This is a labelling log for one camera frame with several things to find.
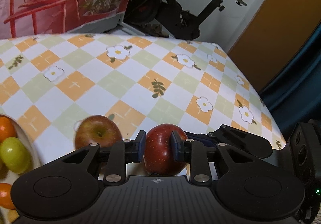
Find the checkered floral tablecloth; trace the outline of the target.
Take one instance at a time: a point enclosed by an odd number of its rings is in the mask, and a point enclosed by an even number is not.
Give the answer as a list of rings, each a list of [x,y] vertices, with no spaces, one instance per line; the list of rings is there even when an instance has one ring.
[[[214,43],[109,34],[1,40],[1,113],[27,133],[42,163],[74,148],[78,125],[104,115],[122,137],[172,123],[208,133],[222,124],[285,140],[256,90]]]

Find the bright red apple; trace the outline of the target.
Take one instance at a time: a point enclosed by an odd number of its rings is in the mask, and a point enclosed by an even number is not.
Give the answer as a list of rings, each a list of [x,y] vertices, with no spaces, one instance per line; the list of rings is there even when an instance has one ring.
[[[173,158],[170,141],[173,131],[177,131],[182,140],[188,139],[186,133],[174,124],[160,124],[148,131],[144,152],[144,164],[148,173],[174,176],[186,167],[186,163],[176,162]]]

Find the orange wooden door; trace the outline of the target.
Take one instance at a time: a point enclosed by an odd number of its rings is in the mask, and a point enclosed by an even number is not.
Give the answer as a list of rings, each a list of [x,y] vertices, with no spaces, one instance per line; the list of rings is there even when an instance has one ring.
[[[265,0],[229,52],[256,91],[292,59],[320,23],[320,0]]]

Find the dark red apple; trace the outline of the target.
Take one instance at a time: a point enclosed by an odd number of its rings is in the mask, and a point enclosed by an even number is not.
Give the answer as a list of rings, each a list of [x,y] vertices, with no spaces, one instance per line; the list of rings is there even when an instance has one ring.
[[[101,147],[111,147],[122,140],[118,126],[109,118],[93,115],[84,119],[75,135],[75,149],[98,143]]]

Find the orange tangerine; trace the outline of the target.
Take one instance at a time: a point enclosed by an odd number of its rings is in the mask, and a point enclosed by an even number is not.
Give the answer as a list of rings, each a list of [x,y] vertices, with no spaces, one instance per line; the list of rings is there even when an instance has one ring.
[[[8,183],[0,184],[0,206],[6,209],[15,209],[15,206],[11,200],[11,185]]]
[[[0,117],[0,141],[4,141],[9,137],[16,137],[16,130],[11,120],[5,116]]]

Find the green apple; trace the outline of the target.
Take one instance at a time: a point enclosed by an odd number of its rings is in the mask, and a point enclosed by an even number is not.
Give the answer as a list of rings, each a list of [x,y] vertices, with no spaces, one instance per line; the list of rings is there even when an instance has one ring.
[[[10,171],[20,175],[28,170],[31,155],[18,138],[9,137],[1,143],[1,160]]]

